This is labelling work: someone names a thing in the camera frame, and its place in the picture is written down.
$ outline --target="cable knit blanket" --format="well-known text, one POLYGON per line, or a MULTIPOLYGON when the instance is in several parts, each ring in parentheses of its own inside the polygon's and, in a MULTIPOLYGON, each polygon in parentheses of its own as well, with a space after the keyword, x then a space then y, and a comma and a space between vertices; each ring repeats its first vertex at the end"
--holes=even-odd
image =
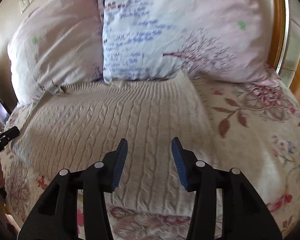
MULTIPOLYGON (((178 136, 213 167, 240 168, 286 236, 300 219, 300 107, 269 76, 277 87, 191 82, 183 73, 161 82, 84 83, 17 108, 7 128, 17 125, 21 135, 1 154, 10 212, 22 225, 60 169, 85 169, 125 137, 122 179, 106 195, 115 239, 184 239, 194 194, 183 190, 172 159, 178 136)), ((218 212, 217 235, 221 227, 218 212)))
POLYGON ((46 95, 33 110, 13 152, 53 179, 63 168, 83 170, 128 141, 119 188, 106 201, 138 212, 187 215, 194 194, 181 186, 171 140, 199 159, 218 163, 200 97, 186 74, 164 82, 82 83, 46 95))

